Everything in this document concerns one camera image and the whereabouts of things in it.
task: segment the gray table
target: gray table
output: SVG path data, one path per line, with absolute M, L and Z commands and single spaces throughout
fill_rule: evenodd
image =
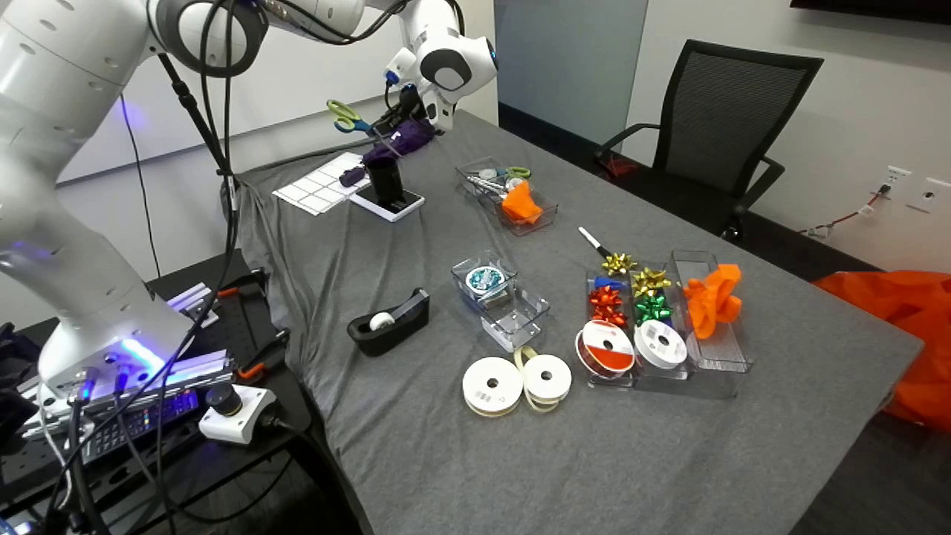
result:
M 247 171 L 240 243 L 275 274 L 287 365 L 326 418 L 326 439 L 373 531 L 790 531 L 919 341 L 761 258 L 663 214 L 556 154 L 458 115 L 400 159 L 428 203 L 397 226 L 339 204 L 308 217 L 271 195 L 323 157 Z M 458 168 L 528 165 L 558 214 L 515 235 L 461 189 Z M 589 388 L 570 336 L 584 321 L 598 256 L 577 226 L 639 258 L 706 250 L 736 261 L 736 326 L 754 369 L 735 399 Z M 461 399 L 463 369 L 500 348 L 461 307 L 451 265 L 477 252 L 516 265 L 552 310 L 540 351 L 577 378 L 549 417 L 488 423 Z M 431 324 L 385 357 L 363 357 L 344 324 L 421 286 Z

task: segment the electrical outlet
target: electrical outlet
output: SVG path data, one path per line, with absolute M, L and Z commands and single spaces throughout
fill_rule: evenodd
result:
M 951 180 L 925 179 L 910 189 L 910 209 L 931 214 L 938 198 L 951 195 Z
M 902 165 L 886 165 L 886 180 L 882 186 L 889 186 L 889 194 L 894 195 L 898 189 L 907 189 L 913 185 L 916 171 L 902 168 Z

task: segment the black tape dispenser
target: black tape dispenser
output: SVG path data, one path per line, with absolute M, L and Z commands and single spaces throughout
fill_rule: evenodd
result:
M 365 357 L 381 357 L 425 324 L 428 295 L 425 289 L 414 289 L 411 299 L 353 318 L 347 333 Z

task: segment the chair backrest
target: chair backrest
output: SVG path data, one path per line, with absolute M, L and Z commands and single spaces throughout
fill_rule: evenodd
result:
M 740 198 L 819 66 L 688 39 L 666 88 L 653 168 Z

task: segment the orange cloth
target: orange cloth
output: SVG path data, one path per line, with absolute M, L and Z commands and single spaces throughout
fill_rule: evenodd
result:
M 720 324 L 735 324 L 740 318 L 743 299 L 735 295 L 740 280 L 740 265 L 720 265 L 703 280 L 688 280 L 684 286 L 685 314 L 694 339 L 711 339 Z
M 501 214 L 509 217 L 509 223 L 516 226 L 534 226 L 540 220 L 540 204 L 532 198 L 532 185 L 528 180 L 516 180 L 506 198 L 501 198 Z
M 925 341 L 894 384 L 886 409 L 951 430 L 951 275 L 916 271 L 833 274 L 818 286 Z

